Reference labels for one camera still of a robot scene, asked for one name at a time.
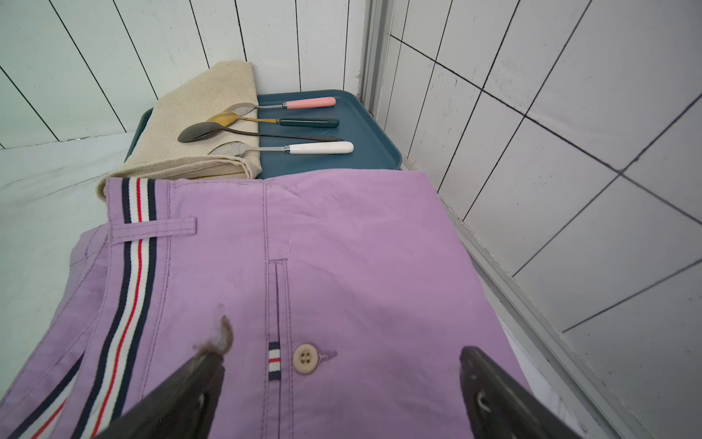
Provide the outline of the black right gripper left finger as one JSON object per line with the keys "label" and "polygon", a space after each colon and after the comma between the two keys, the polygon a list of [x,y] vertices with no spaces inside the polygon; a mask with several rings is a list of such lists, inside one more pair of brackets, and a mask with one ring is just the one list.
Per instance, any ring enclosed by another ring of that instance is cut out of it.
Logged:
{"label": "black right gripper left finger", "polygon": [[223,356],[199,354],[98,434],[109,438],[207,438],[225,376]]}

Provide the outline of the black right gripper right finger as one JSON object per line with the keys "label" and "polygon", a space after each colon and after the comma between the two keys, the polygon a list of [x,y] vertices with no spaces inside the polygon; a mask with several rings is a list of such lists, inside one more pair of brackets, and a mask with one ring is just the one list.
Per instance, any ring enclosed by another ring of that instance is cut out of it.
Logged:
{"label": "black right gripper right finger", "polygon": [[473,437],[579,437],[482,349],[462,348],[460,362],[461,390]]}

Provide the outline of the purple pants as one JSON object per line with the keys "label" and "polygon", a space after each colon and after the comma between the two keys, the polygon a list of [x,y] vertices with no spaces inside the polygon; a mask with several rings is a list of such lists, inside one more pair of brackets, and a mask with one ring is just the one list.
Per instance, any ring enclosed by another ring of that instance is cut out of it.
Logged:
{"label": "purple pants", "polygon": [[460,353],[524,382],[426,175],[109,179],[5,438],[93,438],[233,335],[214,438],[468,438]]}

